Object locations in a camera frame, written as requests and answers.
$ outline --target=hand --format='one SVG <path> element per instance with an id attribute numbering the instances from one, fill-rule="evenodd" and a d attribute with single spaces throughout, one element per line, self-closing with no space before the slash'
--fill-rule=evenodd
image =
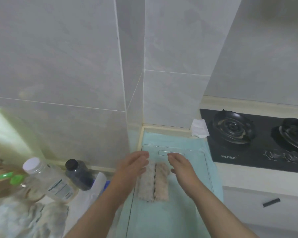
<path id="1" fill-rule="evenodd" d="M 171 172 L 177 176 L 177 180 L 184 192 L 190 198 L 193 198 L 194 192 L 202 182 L 196 175 L 191 163 L 178 153 L 169 153 L 168 161 L 173 166 Z"/>
<path id="2" fill-rule="evenodd" d="M 105 190 L 107 194 L 110 194 L 117 208 L 125 202 L 135 187 L 137 177 L 146 171 L 145 166 L 149 163 L 148 158 L 147 151 L 136 151 L 119 162 L 115 175 Z"/>

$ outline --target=white drawer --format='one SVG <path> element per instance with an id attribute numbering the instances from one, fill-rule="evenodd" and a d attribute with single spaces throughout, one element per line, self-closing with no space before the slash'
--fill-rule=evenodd
<path id="1" fill-rule="evenodd" d="M 242 222 L 298 231 L 298 198 L 244 189 L 223 188 L 224 204 Z M 263 204 L 280 202 L 263 207 Z"/>

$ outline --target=black drawer handle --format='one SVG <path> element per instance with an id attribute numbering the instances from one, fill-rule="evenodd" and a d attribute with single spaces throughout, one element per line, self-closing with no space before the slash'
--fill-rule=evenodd
<path id="1" fill-rule="evenodd" d="M 278 203 L 278 202 L 280 202 L 280 201 L 281 201 L 281 200 L 280 200 L 279 198 L 277 198 L 277 199 L 274 199 L 274 200 L 268 201 L 268 202 L 266 202 L 266 203 L 264 203 L 264 204 L 262 204 L 262 205 L 263 205 L 263 207 L 267 207 L 267 206 L 270 206 L 270 205 L 276 204 L 276 203 Z"/>

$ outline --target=white bottle cap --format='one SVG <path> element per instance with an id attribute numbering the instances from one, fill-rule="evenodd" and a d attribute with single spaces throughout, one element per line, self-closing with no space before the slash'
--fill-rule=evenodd
<path id="1" fill-rule="evenodd" d="M 33 174 L 42 166 L 42 161 L 39 158 L 30 158 L 22 166 L 23 170 L 28 174 Z"/>

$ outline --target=gas stove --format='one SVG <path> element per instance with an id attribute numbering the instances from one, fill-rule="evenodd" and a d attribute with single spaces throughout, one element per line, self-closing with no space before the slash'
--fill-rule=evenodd
<path id="1" fill-rule="evenodd" d="M 200 109 L 214 162 L 298 173 L 298 119 Z"/>

